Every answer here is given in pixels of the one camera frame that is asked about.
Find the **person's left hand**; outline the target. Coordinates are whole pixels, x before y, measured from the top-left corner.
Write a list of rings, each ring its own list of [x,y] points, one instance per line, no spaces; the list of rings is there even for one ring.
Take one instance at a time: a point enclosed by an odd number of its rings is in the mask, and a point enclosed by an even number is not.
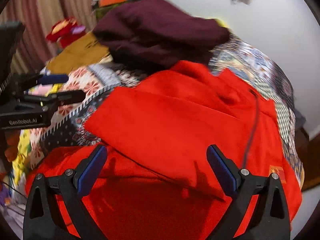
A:
[[[4,154],[8,162],[13,162],[17,158],[20,133],[20,130],[5,132],[7,148],[5,149]]]

